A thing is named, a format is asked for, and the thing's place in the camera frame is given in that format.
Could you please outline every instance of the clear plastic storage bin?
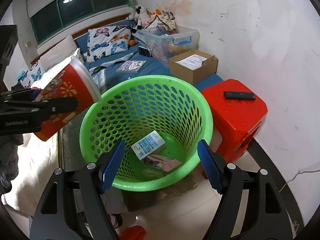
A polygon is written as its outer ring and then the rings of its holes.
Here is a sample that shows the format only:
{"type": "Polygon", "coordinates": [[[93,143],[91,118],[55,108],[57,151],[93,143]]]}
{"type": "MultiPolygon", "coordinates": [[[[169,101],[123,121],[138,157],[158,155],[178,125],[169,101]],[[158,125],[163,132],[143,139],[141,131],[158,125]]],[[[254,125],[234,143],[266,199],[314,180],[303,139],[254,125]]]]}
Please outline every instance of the clear plastic storage bin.
{"type": "Polygon", "coordinates": [[[197,49],[200,38],[199,31],[182,26],[178,26],[177,34],[167,32],[159,26],[143,29],[142,33],[152,56],[165,66],[169,66],[169,58],[197,49]]]}

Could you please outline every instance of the wooden headboard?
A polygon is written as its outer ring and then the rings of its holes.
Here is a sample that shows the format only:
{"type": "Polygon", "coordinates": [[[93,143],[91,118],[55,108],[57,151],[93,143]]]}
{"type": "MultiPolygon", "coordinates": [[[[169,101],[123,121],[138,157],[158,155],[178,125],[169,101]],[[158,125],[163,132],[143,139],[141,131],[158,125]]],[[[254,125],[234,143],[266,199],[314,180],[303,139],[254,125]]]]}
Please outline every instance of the wooden headboard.
{"type": "MultiPolygon", "coordinates": [[[[119,16],[116,16],[116,17],[113,17],[113,18],[109,18],[109,19],[103,20],[101,22],[95,23],[93,25],[90,25],[90,26],[88,26],[88,27],[86,27],[86,28],[74,33],[72,35],[72,37],[73,37],[73,39],[76,39],[76,38],[80,37],[81,35],[86,34],[89,29],[96,29],[96,28],[99,28],[99,27],[102,27],[102,26],[105,26],[105,25],[108,25],[108,24],[111,24],[111,23],[123,21],[123,20],[126,19],[127,16],[128,16],[128,14],[122,14],[122,15],[119,15],[119,16]]],[[[48,48],[46,51],[41,53],[38,57],[36,57],[33,61],[31,61],[31,64],[32,65],[35,64],[40,59],[41,56],[46,54],[50,49],[52,49],[54,46],[56,46],[59,42],[57,42],[56,44],[54,44],[53,46],[48,48]]]]}

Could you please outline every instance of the blue gripper pad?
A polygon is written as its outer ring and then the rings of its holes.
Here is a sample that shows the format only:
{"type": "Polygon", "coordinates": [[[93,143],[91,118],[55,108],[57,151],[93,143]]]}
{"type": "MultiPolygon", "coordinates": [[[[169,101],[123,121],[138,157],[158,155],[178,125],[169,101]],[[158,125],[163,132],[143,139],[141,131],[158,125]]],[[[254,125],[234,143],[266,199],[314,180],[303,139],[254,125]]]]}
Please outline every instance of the blue gripper pad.
{"type": "Polygon", "coordinates": [[[197,150],[201,164],[204,168],[205,174],[207,174],[211,187],[217,190],[219,194],[222,194],[224,186],[221,182],[221,171],[202,140],[198,142],[197,150]]]}
{"type": "Polygon", "coordinates": [[[101,174],[101,184],[99,189],[101,192],[105,193],[107,189],[111,188],[112,183],[116,177],[119,166],[122,162],[125,153],[124,141],[120,141],[112,156],[110,157],[108,164],[101,174]]]}

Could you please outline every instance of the red object on floor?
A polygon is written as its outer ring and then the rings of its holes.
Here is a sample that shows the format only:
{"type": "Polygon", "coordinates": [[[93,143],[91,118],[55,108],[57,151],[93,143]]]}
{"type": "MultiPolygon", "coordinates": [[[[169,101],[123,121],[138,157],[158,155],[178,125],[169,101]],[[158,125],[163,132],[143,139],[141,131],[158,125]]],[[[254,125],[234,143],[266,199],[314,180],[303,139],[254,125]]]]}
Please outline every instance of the red object on floor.
{"type": "Polygon", "coordinates": [[[222,142],[217,149],[226,162],[232,162],[240,157],[248,148],[267,114],[267,105],[255,94],[254,101],[227,100],[224,91],[251,92],[238,80],[228,79],[202,90],[207,100],[214,128],[222,136],[222,142]]]}
{"type": "Polygon", "coordinates": [[[121,240],[143,240],[146,235],[146,231],[141,226],[134,226],[128,228],[123,233],[119,234],[121,240]]]}

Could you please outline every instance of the metal screw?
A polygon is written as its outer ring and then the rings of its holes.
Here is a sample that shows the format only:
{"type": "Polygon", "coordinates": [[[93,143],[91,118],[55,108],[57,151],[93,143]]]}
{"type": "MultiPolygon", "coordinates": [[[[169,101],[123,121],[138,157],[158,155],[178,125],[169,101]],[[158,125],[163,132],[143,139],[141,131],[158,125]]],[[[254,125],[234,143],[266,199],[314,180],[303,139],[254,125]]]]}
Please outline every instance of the metal screw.
{"type": "Polygon", "coordinates": [[[55,171],[54,171],[54,174],[56,174],[56,175],[59,175],[59,174],[61,174],[62,173],[62,169],[61,168],[57,168],[57,169],[55,169],[55,171]]]}
{"type": "Polygon", "coordinates": [[[96,167],[96,164],[95,163],[88,163],[87,164],[87,169],[88,170],[92,170],[92,169],[94,169],[96,167]]]}
{"type": "Polygon", "coordinates": [[[236,165],[233,164],[233,163],[228,163],[227,164],[227,167],[230,169],[230,170],[234,170],[236,168],[236,165]]]}
{"type": "Polygon", "coordinates": [[[265,170],[265,169],[261,169],[261,170],[260,170],[260,173],[261,173],[262,175],[267,175],[267,174],[268,174],[268,171],[265,170]]]}

